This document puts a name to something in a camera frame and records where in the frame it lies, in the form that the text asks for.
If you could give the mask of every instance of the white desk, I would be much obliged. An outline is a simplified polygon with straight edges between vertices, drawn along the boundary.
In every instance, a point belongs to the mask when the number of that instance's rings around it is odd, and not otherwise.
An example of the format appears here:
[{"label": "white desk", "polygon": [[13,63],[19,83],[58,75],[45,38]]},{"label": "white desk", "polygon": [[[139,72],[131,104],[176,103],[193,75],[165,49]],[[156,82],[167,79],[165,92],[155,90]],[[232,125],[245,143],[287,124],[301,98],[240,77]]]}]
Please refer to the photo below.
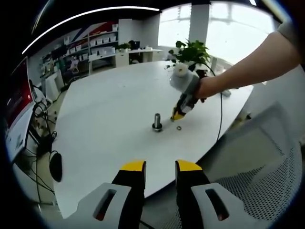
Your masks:
[{"label": "white desk", "polygon": [[131,53],[144,53],[143,56],[143,62],[152,62],[155,61],[155,59],[153,58],[153,54],[154,53],[162,53],[160,56],[163,57],[163,50],[159,50],[159,49],[151,49],[151,50],[147,50],[147,49],[137,49],[137,50],[130,50],[128,52],[119,52],[116,54],[109,54],[109,55],[90,55],[89,56],[89,75],[91,75],[92,73],[92,62],[96,61],[96,60],[101,60],[101,59],[105,59],[105,58],[109,58],[109,57],[119,57],[120,55],[124,56],[125,55],[125,64],[123,65],[129,65],[129,54]]},{"label": "white desk", "polygon": [[[100,184],[111,183],[127,162],[147,161],[147,197],[175,179],[175,160],[197,162],[215,144],[220,95],[198,102],[184,119],[171,122],[181,93],[170,86],[166,65],[165,61],[134,64],[71,84],[59,112],[58,137],[52,148],[62,155],[62,181],[54,181],[54,189],[64,218]],[[252,88],[235,89],[230,97],[223,96],[220,136],[237,117]],[[160,133],[152,131],[155,113],[161,114]]]},{"label": "white desk", "polygon": [[18,153],[23,150],[27,142],[27,133],[33,114],[35,103],[28,104],[17,116],[16,122],[9,129],[5,143],[9,153],[9,160],[12,162]]}]

